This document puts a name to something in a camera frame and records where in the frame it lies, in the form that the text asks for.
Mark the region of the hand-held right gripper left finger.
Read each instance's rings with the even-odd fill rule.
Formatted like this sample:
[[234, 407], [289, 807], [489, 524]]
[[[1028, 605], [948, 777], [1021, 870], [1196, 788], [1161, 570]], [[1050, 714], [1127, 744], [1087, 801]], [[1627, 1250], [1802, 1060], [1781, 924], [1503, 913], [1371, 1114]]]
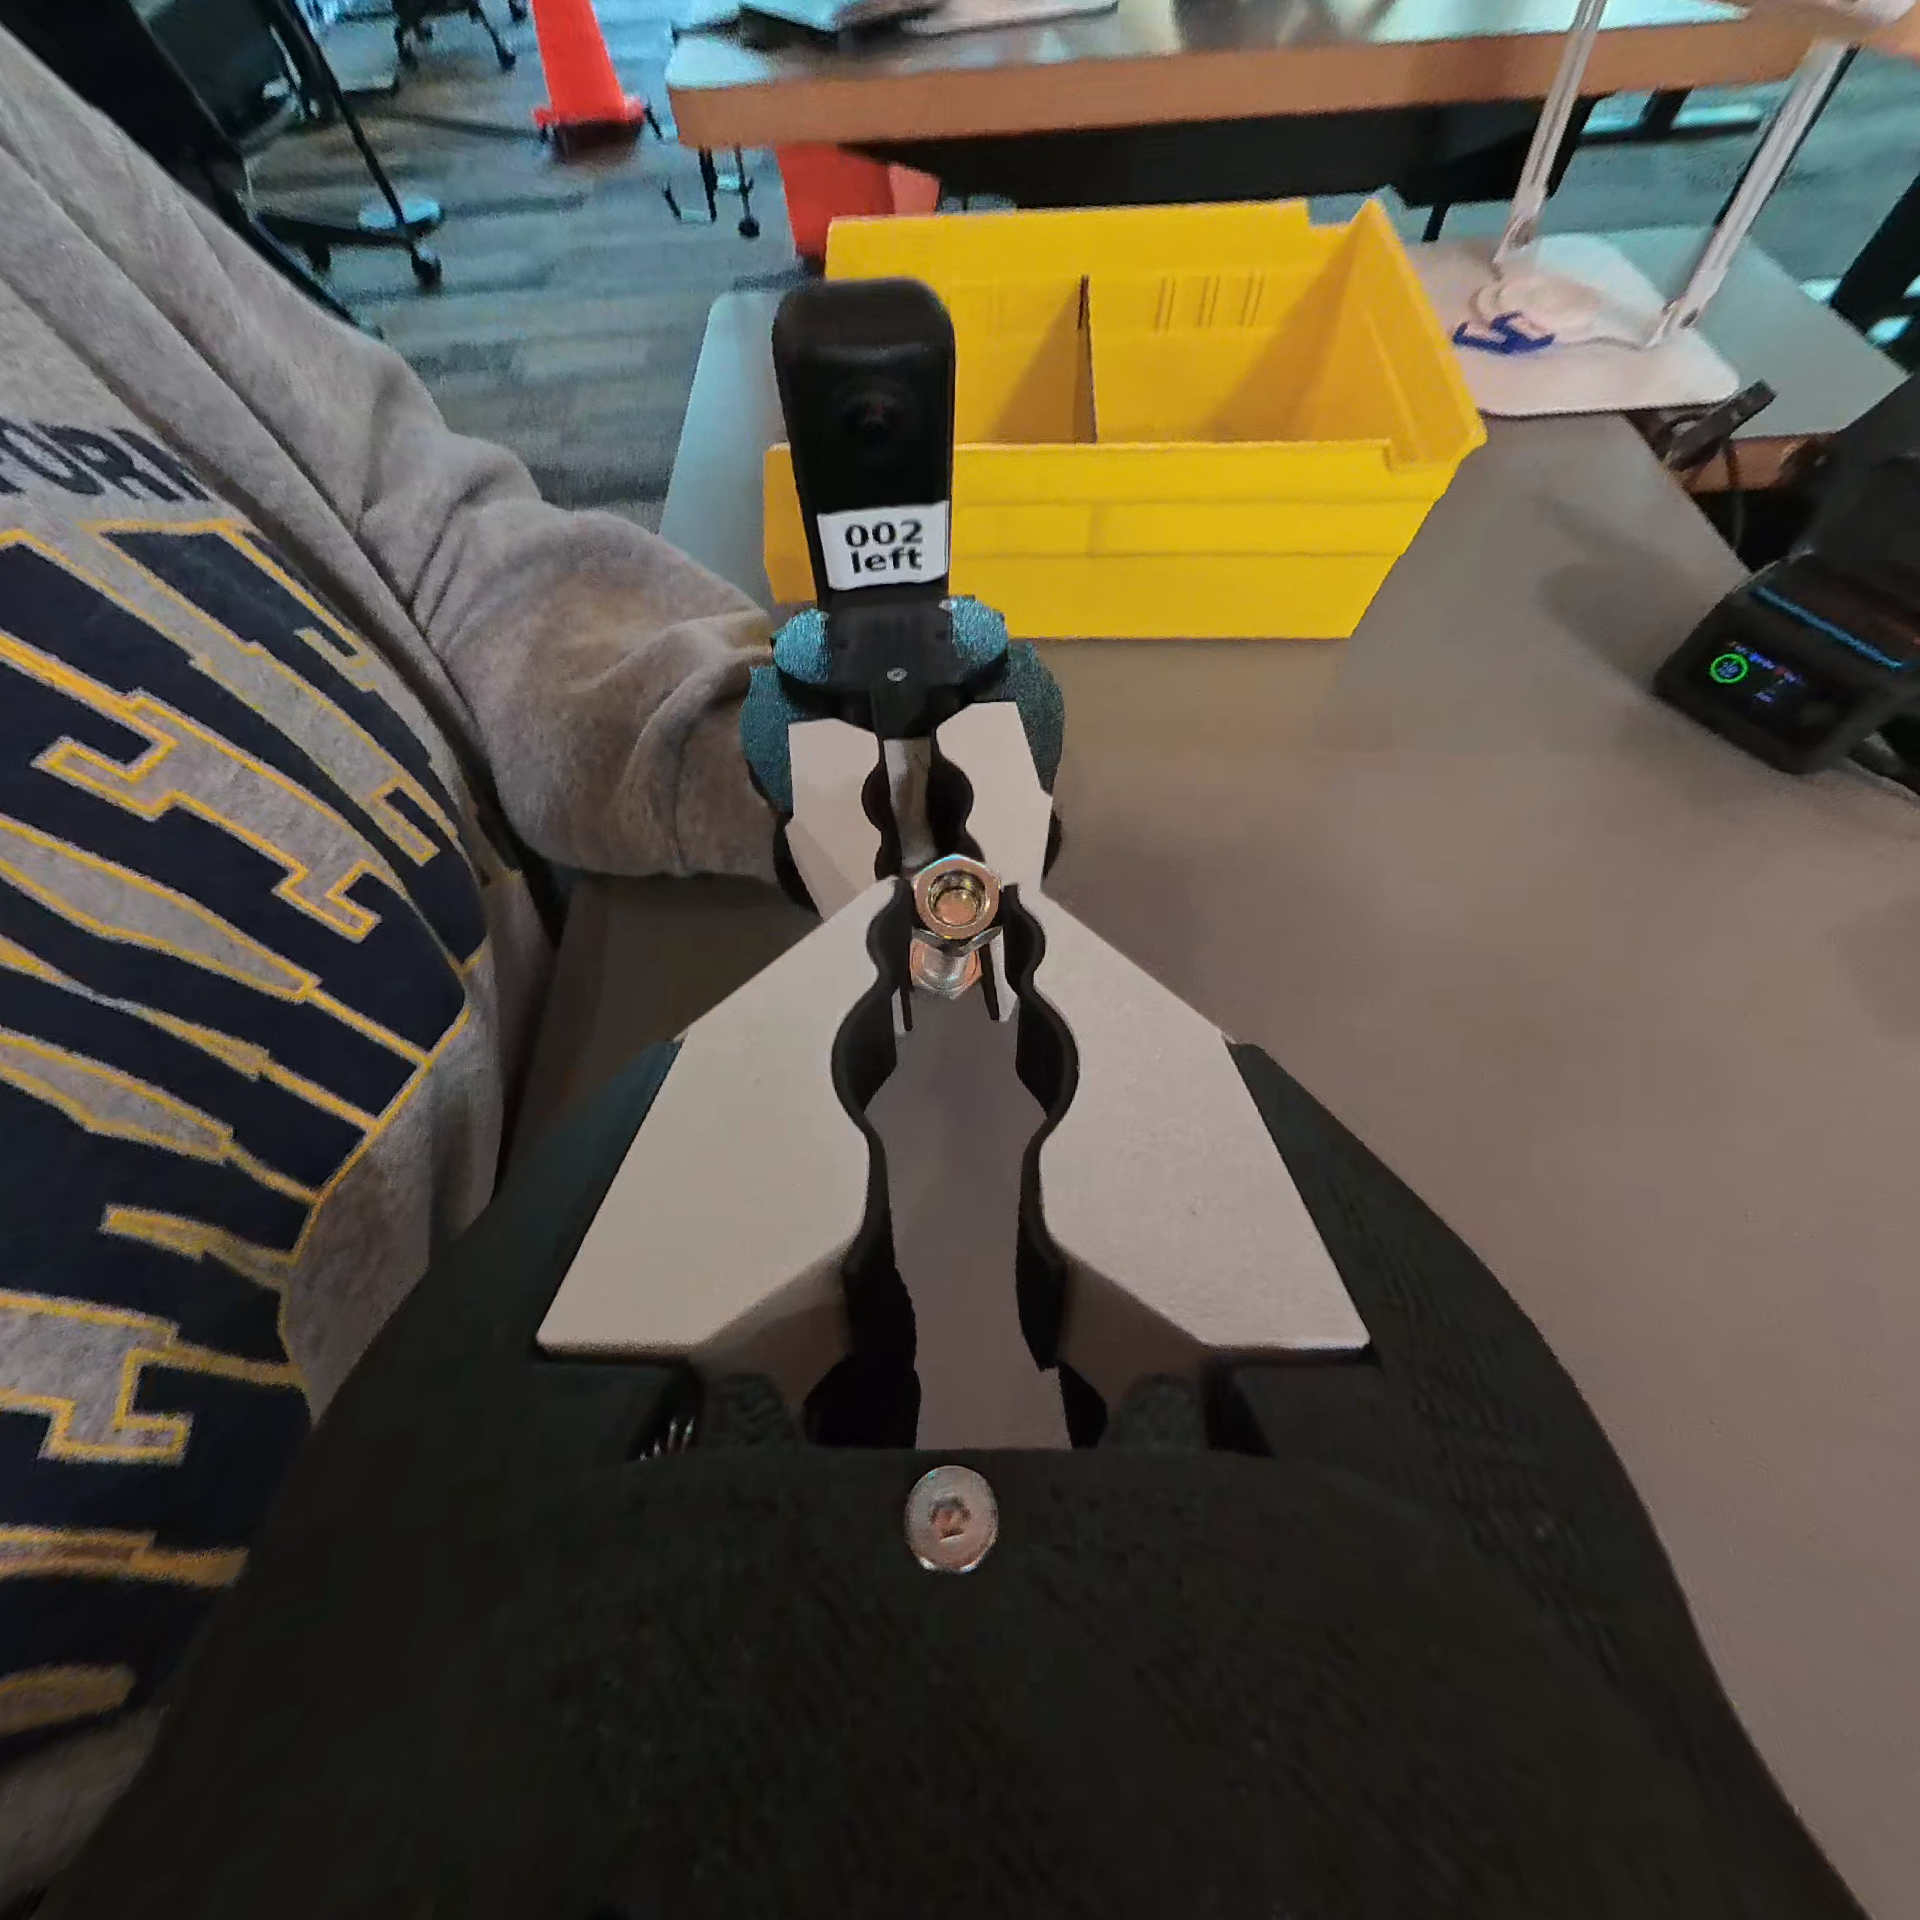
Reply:
[[914, 1441], [916, 1319], [869, 1117], [911, 921], [881, 880], [680, 1034], [539, 1352], [761, 1375], [817, 1441]]

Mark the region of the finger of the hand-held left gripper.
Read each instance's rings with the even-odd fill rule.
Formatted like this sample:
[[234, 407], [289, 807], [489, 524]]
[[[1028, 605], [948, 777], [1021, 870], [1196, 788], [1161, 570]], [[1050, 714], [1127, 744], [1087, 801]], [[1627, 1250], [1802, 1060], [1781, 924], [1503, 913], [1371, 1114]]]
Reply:
[[906, 748], [834, 718], [787, 730], [787, 853], [820, 921], [904, 870]]
[[969, 854], [1002, 887], [1037, 890], [1052, 836], [1052, 796], [1015, 703], [973, 703], [930, 738], [928, 829], [938, 853]]

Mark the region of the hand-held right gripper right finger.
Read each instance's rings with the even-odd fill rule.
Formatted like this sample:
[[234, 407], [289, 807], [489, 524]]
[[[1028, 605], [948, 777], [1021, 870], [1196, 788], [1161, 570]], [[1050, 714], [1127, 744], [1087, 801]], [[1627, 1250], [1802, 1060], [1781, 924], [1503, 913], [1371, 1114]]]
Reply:
[[1209, 1400], [1241, 1365], [1371, 1337], [1231, 1038], [1043, 890], [1004, 910], [1021, 1152], [1015, 1297], [1091, 1449], [1144, 1383]]

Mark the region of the silver hex nut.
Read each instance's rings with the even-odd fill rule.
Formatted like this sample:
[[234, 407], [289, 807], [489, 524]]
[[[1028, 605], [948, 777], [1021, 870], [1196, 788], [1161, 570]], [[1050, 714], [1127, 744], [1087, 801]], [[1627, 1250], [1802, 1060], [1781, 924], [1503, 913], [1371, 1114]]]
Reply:
[[920, 933], [941, 945], [967, 945], [997, 930], [1002, 880], [972, 854], [940, 854], [911, 881]]

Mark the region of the orange plastic object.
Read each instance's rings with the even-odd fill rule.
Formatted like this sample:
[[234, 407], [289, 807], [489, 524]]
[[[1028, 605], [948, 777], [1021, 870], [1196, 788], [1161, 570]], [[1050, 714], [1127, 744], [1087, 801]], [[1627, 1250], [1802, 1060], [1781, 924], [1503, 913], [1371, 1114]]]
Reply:
[[941, 204], [938, 175], [825, 144], [775, 146], [793, 248], [824, 261], [832, 221], [927, 216]]

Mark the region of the yellow plastic bin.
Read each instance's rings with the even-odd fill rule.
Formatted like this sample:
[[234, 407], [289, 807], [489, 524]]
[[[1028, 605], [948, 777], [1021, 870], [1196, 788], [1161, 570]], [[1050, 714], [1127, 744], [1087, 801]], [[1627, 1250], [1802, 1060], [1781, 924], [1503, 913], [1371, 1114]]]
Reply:
[[1021, 640], [1345, 640], [1483, 444], [1370, 198], [844, 216], [956, 334], [952, 588]]

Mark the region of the orange traffic cone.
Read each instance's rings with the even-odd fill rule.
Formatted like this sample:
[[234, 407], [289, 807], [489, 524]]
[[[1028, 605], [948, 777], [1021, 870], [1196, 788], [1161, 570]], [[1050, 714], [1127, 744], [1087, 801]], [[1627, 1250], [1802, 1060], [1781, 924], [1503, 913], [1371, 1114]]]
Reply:
[[532, 1], [547, 97], [535, 129], [560, 160], [639, 141], [658, 129], [650, 102], [617, 76], [594, 1]]

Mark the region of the wooden edge table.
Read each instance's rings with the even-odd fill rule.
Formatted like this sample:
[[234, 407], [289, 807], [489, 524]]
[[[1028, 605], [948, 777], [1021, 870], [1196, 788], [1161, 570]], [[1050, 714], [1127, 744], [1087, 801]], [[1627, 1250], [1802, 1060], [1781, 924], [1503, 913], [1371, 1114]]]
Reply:
[[699, 151], [831, 148], [1037, 204], [1370, 193], [1452, 109], [1533, 113], [1571, 1], [1127, 1], [859, 50], [684, 37], [666, 65]]

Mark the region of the black office chair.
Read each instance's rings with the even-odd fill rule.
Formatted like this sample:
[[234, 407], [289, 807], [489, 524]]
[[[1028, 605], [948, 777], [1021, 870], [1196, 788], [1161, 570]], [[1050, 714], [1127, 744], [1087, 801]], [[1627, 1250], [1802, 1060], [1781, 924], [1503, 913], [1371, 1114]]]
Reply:
[[247, 216], [260, 241], [303, 287], [329, 310], [345, 316], [345, 304], [329, 290], [331, 262], [343, 252], [389, 252], [405, 255], [419, 293], [437, 295], [443, 285], [441, 255], [433, 239], [443, 223], [441, 205], [433, 198], [405, 198], [389, 167], [377, 156], [359, 111], [353, 106], [339, 72], [315, 37], [306, 10], [290, 1], [252, 1], [293, 89], [289, 113], [305, 124], [328, 124], [348, 133], [369, 181], [370, 193], [353, 214], [258, 204], [247, 192]]

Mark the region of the instruction sheet on stand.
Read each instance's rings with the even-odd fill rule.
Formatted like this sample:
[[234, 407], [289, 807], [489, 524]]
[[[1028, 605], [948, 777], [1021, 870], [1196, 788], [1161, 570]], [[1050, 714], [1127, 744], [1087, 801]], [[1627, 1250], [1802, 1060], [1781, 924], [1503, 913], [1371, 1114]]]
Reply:
[[1872, 39], [1900, 32], [1914, 5], [1788, 7], [1819, 15], [1821, 30], [1676, 295], [1657, 293], [1616, 241], [1543, 234], [1553, 164], [1573, 127], [1605, 9], [1580, 1], [1573, 10], [1499, 234], [1489, 245], [1423, 241], [1411, 254], [1483, 416], [1632, 416], [1712, 409], [1733, 397], [1737, 373], [1701, 336], [1703, 316], [1850, 56]]

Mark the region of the black device with display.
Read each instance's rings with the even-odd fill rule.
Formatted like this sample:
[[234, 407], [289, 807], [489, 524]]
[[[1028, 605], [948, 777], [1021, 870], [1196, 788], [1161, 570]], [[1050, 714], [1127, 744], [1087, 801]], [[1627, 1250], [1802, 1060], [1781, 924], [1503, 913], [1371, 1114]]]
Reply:
[[1653, 695], [1764, 766], [1844, 761], [1916, 788], [1916, 601], [1815, 557], [1776, 560], [1707, 612]]

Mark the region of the black clip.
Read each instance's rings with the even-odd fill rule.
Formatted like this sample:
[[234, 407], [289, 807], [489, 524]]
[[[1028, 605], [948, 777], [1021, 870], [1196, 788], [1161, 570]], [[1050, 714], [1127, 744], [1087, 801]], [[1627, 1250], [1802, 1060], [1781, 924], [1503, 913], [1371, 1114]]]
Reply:
[[1740, 429], [1761, 418], [1776, 397], [1764, 380], [1753, 380], [1727, 400], [1651, 410], [1640, 418], [1640, 432], [1651, 457], [1690, 488], [1703, 486], [1712, 472], [1740, 488]]

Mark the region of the dark grey case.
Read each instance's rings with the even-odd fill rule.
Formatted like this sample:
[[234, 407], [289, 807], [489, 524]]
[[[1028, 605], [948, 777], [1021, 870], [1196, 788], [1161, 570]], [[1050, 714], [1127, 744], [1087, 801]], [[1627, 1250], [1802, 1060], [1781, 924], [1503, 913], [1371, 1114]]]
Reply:
[[1825, 446], [1808, 505], [1793, 556], [1916, 617], [1919, 373]]

